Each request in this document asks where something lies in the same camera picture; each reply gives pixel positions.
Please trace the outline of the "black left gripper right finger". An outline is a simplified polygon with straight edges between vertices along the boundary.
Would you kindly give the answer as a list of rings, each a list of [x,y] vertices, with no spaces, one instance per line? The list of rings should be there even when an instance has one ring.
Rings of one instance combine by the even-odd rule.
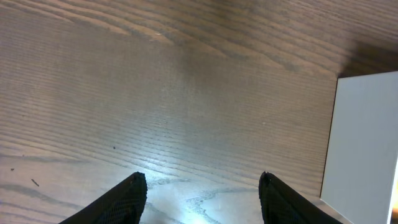
[[[258,190],[265,224],[341,224],[270,172],[261,174]]]

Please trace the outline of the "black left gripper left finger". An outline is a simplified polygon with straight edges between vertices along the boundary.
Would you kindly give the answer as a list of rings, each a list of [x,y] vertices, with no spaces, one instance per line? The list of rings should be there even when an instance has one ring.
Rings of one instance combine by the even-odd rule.
[[[60,224],[138,224],[146,199],[145,174],[135,172]]]

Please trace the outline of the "white cardboard box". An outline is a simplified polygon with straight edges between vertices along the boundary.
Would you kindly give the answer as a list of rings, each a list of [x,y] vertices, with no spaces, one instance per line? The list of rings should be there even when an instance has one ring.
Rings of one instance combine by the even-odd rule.
[[[340,78],[321,200],[351,223],[387,224],[397,187],[397,72]]]

